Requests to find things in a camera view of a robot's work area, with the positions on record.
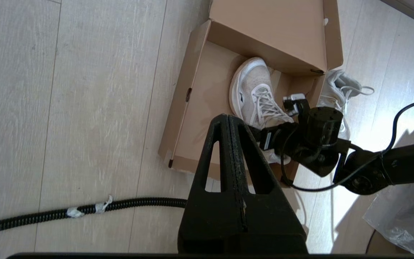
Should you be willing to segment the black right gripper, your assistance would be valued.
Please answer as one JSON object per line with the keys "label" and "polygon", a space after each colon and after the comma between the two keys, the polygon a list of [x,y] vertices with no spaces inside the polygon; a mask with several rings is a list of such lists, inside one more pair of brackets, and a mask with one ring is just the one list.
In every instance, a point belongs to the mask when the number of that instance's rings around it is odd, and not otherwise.
{"label": "black right gripper", "polygon": [[284,162],[299,160],[299,124],[280,124],[273,127],[249,129],[257,143],[261,143],[261,149],[267,162]]}

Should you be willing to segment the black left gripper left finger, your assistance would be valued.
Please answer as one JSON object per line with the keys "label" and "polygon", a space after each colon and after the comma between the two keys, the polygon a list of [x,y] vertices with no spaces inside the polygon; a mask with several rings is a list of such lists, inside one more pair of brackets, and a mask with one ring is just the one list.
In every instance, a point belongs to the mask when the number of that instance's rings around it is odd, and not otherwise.
{"label": "black left gripper left finger", "polygon": [[[213,146],[220,146],[218,193],[205,190]],[[235,116],[216,116],[210,126],[194,174],[178,232],[179,252],[223,254],[236,251],[235,242],[246,233],[245,167]]]}

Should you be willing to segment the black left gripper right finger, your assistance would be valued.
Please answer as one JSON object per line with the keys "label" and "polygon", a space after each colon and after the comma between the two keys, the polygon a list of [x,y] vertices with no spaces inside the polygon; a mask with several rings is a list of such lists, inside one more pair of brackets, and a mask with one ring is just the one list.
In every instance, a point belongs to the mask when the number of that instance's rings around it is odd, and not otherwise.
{"label": "black left gripper right finger", "polygon": [[245,123],[228,116],[228,148],[239,229],[231,254],[307,254],[306,233]]}

